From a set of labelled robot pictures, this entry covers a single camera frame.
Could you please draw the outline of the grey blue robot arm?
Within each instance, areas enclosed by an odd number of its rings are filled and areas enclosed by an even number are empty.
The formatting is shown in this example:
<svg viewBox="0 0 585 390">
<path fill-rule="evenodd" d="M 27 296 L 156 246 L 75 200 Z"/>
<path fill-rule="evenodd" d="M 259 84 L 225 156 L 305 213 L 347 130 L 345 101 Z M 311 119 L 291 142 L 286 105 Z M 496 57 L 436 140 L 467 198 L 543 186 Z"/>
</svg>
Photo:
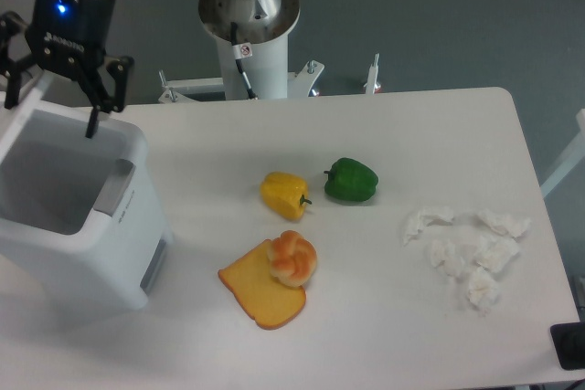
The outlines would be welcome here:
<svg viewBox="0 0 585 390">
<path fill-rule="evenodd" d="M 112 57 L 105 44 L 116 0 L 35 0 L 26 22 L 13 11 L 1 16 L 1 75 L 6 80 L 4 109 L 30 105 L 22 87 L 25 71 L 38 67 L 77 83 L 92 107 L 86 135 L 97 131 L 99 118 L 121 112 L 134 61 Z M 246 21 L 268 23 L 281 0 L 218 0 L 222 20 L 230 27 L 229 41 Z"/>
</svg>

